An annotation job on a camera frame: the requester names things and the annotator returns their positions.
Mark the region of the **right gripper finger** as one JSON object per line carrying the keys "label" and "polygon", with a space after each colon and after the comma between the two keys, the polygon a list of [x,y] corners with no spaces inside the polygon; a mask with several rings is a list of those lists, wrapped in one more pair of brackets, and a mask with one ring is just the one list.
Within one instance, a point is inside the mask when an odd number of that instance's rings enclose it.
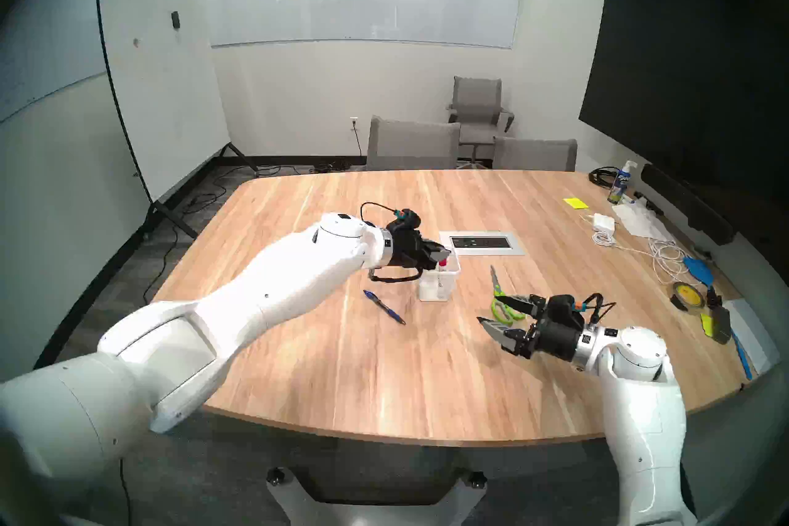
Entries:
{"label": "right gripper finger", "polygon": [[537,295],[494,295],[494,317],[496,319],[539,319],[547,304],[545,298]]}
{"label": "right gripper finger", "polygon": [[494,319],[477,319],[485,332],[496,341],[501,350],[516,357],[531,358],[529,332],[507,326]]}

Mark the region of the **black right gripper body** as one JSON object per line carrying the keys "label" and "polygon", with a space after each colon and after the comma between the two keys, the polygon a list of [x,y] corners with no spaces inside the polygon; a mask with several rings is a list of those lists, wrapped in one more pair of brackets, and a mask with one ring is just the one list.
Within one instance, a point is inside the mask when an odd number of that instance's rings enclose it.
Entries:
{"label": "black right gripper body", "polygon": [[548,315],[535,318],[529,329],[529,359],[535,353],[547,353],[560,360],[573,360],[582,331],[581,315],[571,315],[565,322]]}

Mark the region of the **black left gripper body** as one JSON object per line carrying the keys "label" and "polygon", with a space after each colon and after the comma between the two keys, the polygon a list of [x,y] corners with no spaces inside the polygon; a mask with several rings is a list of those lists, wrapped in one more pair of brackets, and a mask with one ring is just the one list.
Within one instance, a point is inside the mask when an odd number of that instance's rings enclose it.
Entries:
{"label": "black left gripper body", "polygon": [[428,268],[429,256],[417,230],[389,229],[391,254],[385,267]]}

